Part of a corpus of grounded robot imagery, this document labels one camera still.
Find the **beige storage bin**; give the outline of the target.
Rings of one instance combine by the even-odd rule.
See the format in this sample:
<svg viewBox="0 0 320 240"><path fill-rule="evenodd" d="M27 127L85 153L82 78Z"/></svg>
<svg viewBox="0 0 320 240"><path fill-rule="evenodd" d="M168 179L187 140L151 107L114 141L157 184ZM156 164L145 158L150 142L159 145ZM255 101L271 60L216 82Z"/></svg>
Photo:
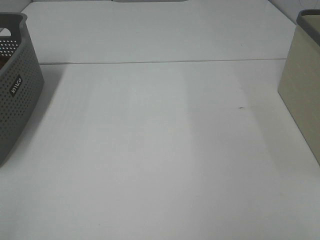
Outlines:
<svg viewBox="0 0 320 240"><path fill-rule="evenodd" d="M298 13L278 93L315 159L320 159L320 11Z"/></svg>

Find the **grey perforated plastic basket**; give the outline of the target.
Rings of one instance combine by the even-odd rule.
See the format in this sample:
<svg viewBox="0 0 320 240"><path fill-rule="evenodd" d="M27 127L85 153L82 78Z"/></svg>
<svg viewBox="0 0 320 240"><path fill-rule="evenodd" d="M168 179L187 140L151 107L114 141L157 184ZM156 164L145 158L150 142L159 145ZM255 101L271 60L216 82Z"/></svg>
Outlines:
<svg viewBox="0 0 320 240"><path fill-rule="evenodd" d="M41 95L44 78L23 13L2 12L0 27L0 162L6 162Z"/></svg>

